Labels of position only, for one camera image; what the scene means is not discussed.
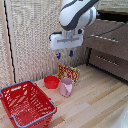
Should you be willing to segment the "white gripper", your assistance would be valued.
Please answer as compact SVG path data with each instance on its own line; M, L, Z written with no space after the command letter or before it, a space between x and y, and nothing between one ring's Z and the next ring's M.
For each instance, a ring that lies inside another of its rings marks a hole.
M65 48L73 48L81 46L83 43L83 29L75 29L67 31L65 35L62 32L54 32L50 35L50 48L52 50L59 50ZM57 59L61 58L61 53L58 52ZM73 57L74 51L70 50L69 56Z

